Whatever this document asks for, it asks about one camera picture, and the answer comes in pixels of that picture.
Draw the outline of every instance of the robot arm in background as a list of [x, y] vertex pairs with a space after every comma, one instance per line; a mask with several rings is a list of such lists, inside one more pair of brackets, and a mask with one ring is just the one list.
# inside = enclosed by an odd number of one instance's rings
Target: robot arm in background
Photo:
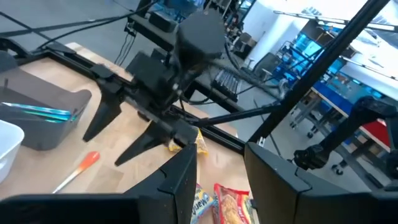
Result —
[[294, 152], [294, 162], [304, 170], [322, 168], [330, 153], [345, 139], [349, 138], [364, 124], [383, 119], [389, 131], [391, 152], [387, 159], [387, 170], [391, 177], [398, 179], [398, 112], [395, 106], [388, 105], [371, 96], [360, 98], [353, 106], [348, 118], [319, 144], [306, 150]]

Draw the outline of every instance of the black pole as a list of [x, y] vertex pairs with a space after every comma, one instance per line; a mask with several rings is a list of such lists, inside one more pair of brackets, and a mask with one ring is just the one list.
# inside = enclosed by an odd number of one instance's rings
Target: black pole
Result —
[[249, 142], [257, 142], [260, 137], [268, 137], [278, 124], [288, 115], [290, 110], [300, 101], [307, 91], [327, 71], [330, 65], [339, 57], [340, 53], [361, 33], [373, 18], [386, 6], [389, 0], [368, 0], [353, 19], [325, 48], [325, 51], [314, 62], [313, 66], [288, 92], [280, 102], [280, 110], [269, 115], [265, 122], [250, 137]]
[[221, 123], [226, 123], [230, 121], [236, 121], [239, 119], [245, 119], [245, 118], [251, 118], [253, 116], [259, 116], [263, 114], [268, 114], [274, 111], [279, 110], [280, 105], [271, 105], [271, 106], [262, 106], [260, 108], [254, 108], [251, 110], [246, 110], [246, 111], [240, 111], [240, 112], [235, 112], [223, 116], [217, 116], [214, 118], [202, 118], [199, 119], [198, 121], [193, 122], [192, 124], [195, 125], [198, 128], [205, 128], [210, 125], [214, 124], [221, 124]]

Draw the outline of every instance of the snack bag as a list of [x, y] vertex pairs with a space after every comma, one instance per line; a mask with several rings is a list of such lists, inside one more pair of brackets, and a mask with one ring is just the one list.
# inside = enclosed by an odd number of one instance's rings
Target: snack bag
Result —
[[[197, 136], [197, 140], [195, 141], [195, 143], [197, 144], [198, 154], [203, 153], [203, 154], [207, 155], [208, 149], [207, 149], [207, 146], [205, 143], [205, 139], [201, 135], [200, 129], [199, 128], [197, 128], [197, 129], [198, 129], [198, 136]], [[178, 144], [176, 144], [174, 141], [170, 141], [169, 150], [171, 152], [179, 152], [181, 150], [181, 147]]]
[[213, 215], [217, 224], [254, 224], [248, 191], [214, 185]]
[[191, 224], [198, 222], [198, 219], [214, 204], [213, 198], [208, 195], [202, 187], [197, 184], [195, 199], [192, 207]]

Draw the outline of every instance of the gray bin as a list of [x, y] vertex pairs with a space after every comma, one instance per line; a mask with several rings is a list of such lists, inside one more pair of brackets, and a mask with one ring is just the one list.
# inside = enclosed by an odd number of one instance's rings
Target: gray bin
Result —
[[[62, 142], [79, 122], [90, 98], [88, 90], [69, 92], [20, 68], [0, 73], [0, 119], [22, 128], [25, 132], [22, 145], [38, 151], [53, 149]], [[75, 115], [76, 118], [51, 123], [2, 102], [67, 110], [71, 112], [71, 118]]]

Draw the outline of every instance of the orange marker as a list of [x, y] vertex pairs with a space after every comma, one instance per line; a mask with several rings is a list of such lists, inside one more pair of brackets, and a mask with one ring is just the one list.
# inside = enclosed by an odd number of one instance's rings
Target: orange marker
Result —
[[93, 151], [89, 152], [85, 159], [81, 162], [79, 167], [75, 169], [52, 193], [55, 194], [71, 182], [77, 175], [81, 174], [84, 170], [93, 165], [100, 158], [100, 153]]

